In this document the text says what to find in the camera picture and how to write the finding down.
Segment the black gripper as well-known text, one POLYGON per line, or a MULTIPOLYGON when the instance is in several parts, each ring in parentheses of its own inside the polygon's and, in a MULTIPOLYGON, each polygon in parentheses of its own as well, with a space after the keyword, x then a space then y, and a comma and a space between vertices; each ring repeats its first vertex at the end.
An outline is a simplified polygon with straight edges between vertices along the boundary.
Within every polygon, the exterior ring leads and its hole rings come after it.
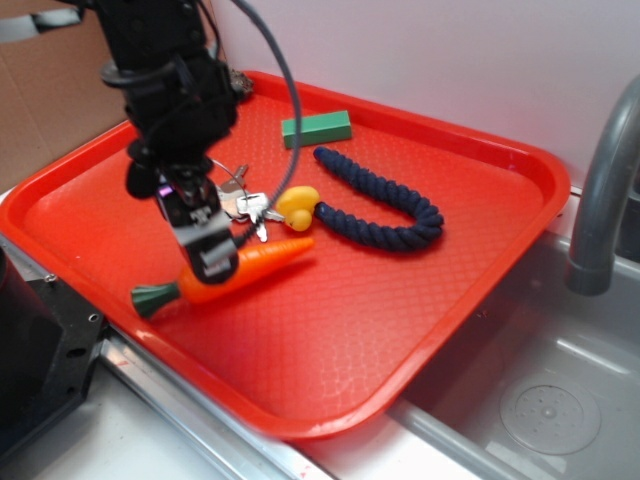
POLYGON ((222 284, 239 267, 231 220, 208 178, 207 150, 236 123, 237 92, 226 63, 209 54, 174 57, 159 80, 126 91, 138 132, 129 147, 128 193, 155 193, 164 219, 196 279, 222 284))

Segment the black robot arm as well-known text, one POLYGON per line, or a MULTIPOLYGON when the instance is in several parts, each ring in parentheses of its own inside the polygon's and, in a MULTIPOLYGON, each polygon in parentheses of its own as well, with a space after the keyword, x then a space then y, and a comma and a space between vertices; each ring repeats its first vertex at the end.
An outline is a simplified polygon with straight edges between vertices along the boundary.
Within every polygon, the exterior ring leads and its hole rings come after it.
POLYGON ((206 46, 195 1, 85 1, 111 53, 103 82, 122 92, 137 131, 126 189, 155 198, 196 278, 215 285, 239 267, 237 247, 209 174, 209 149, 237 121, 227 65, 206 46))

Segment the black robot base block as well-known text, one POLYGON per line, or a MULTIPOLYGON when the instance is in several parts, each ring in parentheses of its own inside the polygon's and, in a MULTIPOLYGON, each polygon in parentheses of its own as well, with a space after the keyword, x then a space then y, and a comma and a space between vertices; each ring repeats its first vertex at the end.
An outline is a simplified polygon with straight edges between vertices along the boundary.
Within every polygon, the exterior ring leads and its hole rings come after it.
POLYGON ((26 280, 1 253, 1 462, 86 399, 106 321, 62 280, 26 280))

